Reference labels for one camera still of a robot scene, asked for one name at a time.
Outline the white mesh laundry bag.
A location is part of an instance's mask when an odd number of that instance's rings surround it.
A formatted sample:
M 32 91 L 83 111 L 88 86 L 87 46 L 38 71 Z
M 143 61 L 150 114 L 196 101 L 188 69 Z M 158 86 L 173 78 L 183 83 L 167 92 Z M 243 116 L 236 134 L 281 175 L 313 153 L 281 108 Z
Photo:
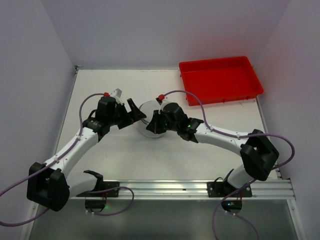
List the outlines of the white mesh laundry bag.
M 138 122 L 138 130 L 143 136 L 147 138 L 157 139 L 161 138 L 164 135 L 163 133 L 155 134 L 147 130 L 147 126 L 152 120 L 154 110 L 159 109 L 160 105 L 156 100 L 146 101 L 139 107 L 139 110 L 146 115 L 146 118 L 143 118 Z

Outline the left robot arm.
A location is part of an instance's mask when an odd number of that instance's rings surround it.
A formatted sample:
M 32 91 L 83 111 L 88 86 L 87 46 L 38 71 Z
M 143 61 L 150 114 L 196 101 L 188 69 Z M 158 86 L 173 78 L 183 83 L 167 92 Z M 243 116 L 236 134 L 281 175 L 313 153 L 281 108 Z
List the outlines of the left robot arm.
M 101 97 L 88 118 L 80 120 L 79 131 L 70 142 L 44 163 L 35 162 L 29 168 L 27 199 L 58 212 L 72 197 L 83 193 L 100 194 L 106 190 L 103 175 L 95 171 L 85 170 L 76 180 L 71 180 L 69 174 L 111 127 L 123 129 L 147 117 L 132 99 L 127 103 L 130 111 L 116 97 Z

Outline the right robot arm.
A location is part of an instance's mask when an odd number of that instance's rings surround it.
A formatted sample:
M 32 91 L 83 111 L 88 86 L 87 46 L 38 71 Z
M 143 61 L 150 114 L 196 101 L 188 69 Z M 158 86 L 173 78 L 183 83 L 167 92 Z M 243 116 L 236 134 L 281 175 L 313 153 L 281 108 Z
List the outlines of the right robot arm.
M 236 133 L 214 128 L 204 120 L 188 117 L 175 102 L 154 110 L 146 130 L 157 135 L 173 131 L 185 141 L 213 145 L 240 156 L 242 164 L 224 179 L 224 184 L 234 189 L 252 180 L 266 181 L 280 155 L 262 131 Z

